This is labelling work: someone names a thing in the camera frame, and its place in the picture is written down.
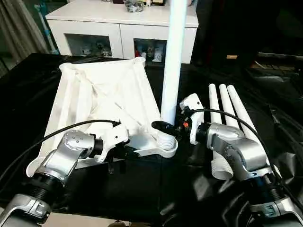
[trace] white pole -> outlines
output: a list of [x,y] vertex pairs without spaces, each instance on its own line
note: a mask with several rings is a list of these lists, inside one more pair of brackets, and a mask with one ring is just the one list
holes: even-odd
[[[176,116],[186,11],[187,0],[170,1],[169,37],[166,45],[161,119],[172,125],[175,124]],[[175,138],[159,132],[158,144],[163,149],[172,149],[175,146]]]
[[[229,96],[231,98],[232,104],[235,108],[235,111],[237,113],[237,116],[239,118],[241,118],[243,121],[245,121],[247,124],[249,124],[254,130],[256,130],[254,124],[252,123],[250,116],[248,115],[235,87],[233,85],[229,85],[227,87]],[[249,128],[247,128],[246,126],[244,126],[243,124],[241,124],[243,132],[245,134],[245,136],[250,139],[250,140],[254,140],[256,142],[258,142],[259,144],[261,144],[261,142],[259,141],[259,139],[256,137],[256,135],[249,130]]]
[[[215,84],[210,84],[208,86],[209,91],[209,106],[211,109],[220,110],[219,101],[217,96],[217,90]],[[221,115],[219,113],[210,113],[210,118],[212,123],[222,124]]]
[[[215,84],[210,84],[208,86],[209,92],[209,107],[214,110],[220,110],[218,95]],[[222,124],[221,115],[219,113],[210,113],[210,118],[212,123]],[[219,180],[227,180],[231,179],[233,176],[233,171],[231,166],[228,164],[226,159],[213,150],[213,160],[211,162],[212,165],[212,175],[214,178]]]
[[[221,84],[219,86],[219,90],[220,90],[220,95],[221,95],[223,110],[225,112],[227,112],[227,113],[232,114],[232,115],[235,116],[235,112],[233,111],[231,99],[229,98],[229,94],[227,92],[226,85],[225,84]],[[226,124],[227,125],[239,128],[237,120],[235,120],[235,119],[233,119],[233,118],[231,118],[229,116],[225,116],[225,120],[226,120]]]

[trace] black tablecloth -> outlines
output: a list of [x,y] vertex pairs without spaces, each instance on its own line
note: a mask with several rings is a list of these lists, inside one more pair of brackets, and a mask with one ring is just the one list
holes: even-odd
[[[0,79],[0,172],[44,135],[60,81],[58,66],[87,60],[32,54]],[[163,65],[148,63],[145,69],[160,107]],[[283,73],[277,77],[274,73],[240,69],[223,73],[182,65],[178,100],[197,93],[204,107],[208,107],[210,83],[233,84],[283,177],[299,196],[303,176],[298,164],[303,160],[303,130],[299,124],[303,122],[303,83],[300,75]],[[34,149],[1,183],[1,187],[5,185],[0,194],[2,205],[20,190],[26,179],[25,167],[38,151],[39,148]],[[211,159],[212,153],[204,144],[193,146],[182,140],[170,159],[154,155],[115,162],[114,174],[108,173],[107,164],[75,170],[55,211],[164,223],[164,226],[197,226],[202,222],[243,226],[250,212],[239,182],[214,179]]]

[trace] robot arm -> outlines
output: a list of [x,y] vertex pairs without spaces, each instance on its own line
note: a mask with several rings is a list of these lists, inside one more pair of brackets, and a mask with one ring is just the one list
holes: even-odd
[[78,130],[65,133],[57,149],[35,171],[25,190],[15,195],[0,214],[0,227],[35,227],[45,223],[78,159],[94,157],[97,162],[103,162],[110,149],[127,141],[128,133],[122,124],[100,139]]
[[187,134],[192,144],[206,143],[207,148],[225,158],[235,178],[241,182],[255,217],[267,222],[277,217],[293,215],[296,223],[303,226],[302,212],[276,181],[261,144],[248,139],[239,128],[219,123],[204,123],[201,116],[186,114],[187,110],[199,109],[199,104],[197,95],[190,95],[181,102],[180,107],[186,119],[177,128],[166,122],[153,122],[152,126],[172,135]]

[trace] curtain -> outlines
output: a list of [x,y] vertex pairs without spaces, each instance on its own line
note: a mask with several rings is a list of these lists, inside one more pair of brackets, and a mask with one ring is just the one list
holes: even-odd
[[9,69],[6,67],[3,59],[0,57],[0,78],[4,76],[8,71]]
[[0,0],[0,29],[17,63],[34,52],[48,53],[44,37],[22,0]]

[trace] white cabinet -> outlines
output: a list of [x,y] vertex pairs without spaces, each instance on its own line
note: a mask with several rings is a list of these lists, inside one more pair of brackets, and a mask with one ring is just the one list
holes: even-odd
[[[131,59],[135,57],[136,49],[151,50],[149,45],[152,43],[158,46],[157,50],[163,48],[164,61],[169,33],[168,5],[145,7],[142,12],[129,13],[123,4],[75,0],[48,14],[46,19],[60,54]],[[185,26],[182,62],[190,63],[198,27],[194,6],[187,8]],[[156,55],[156,51],[151,50],[149,54]]]

